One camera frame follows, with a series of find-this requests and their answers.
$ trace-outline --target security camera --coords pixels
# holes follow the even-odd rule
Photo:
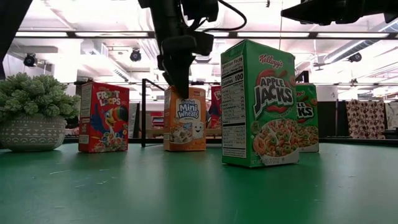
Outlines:
[[[139,49],[132,50],[130,60],[132,60],[133,62],[139,62],[141,60],[141,53],[139,52]]]
[[[36,54],[28,53],[24,59],[24,65],[29,68],[34,68],[37,66]]]
[[[360,53],[356,53],[348,58],[348,61],[353,62],[360,62],[362,60],[362,55]]]

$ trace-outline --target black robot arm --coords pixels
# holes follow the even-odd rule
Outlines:
[[[235,28],[211,28],[195,31],[205,21],[217,20],[218,2],[239,14],[244,23]],[[234,31],[244,27],[246,17],[223,0],[139,0],[141,8],[150,8],[160,55],[157,64],[169,85],[176,87],[182,98],[188,98],[189,68],[192,53],[209,55],[214,36],[207,31]],[[301,4],[284,9],[281,16],[302,24],[349,24],[360,17],[384,13],[386,22],[398,17],[398,0],[301,0]],[[193,20],[187,26],[183,14]]]
[[[350,24],[363,16],[384,13],[386,23],[397,19],[398,0],[301,0],[301,4],[284,9],[281,16],[301,24],[321,26]]]

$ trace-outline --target white planter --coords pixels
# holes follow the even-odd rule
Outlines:
[[[62,144],[65,126],[61,116],[21,115],[0,124],[0,142],[4,148],[16,152],[50,151]]]

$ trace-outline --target curtain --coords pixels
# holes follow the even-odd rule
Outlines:
[[[384,103],[383,101],[346,102],[348,132],[352,138],[384,139]]]
[[[386,103],[388,130],[398,128],[398,102]]]

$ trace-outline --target green tabletop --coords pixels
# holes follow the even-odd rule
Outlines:
[[[263,169],[162,148],[0,152],[0,223],[398,223],[395,148],[322,144]]]

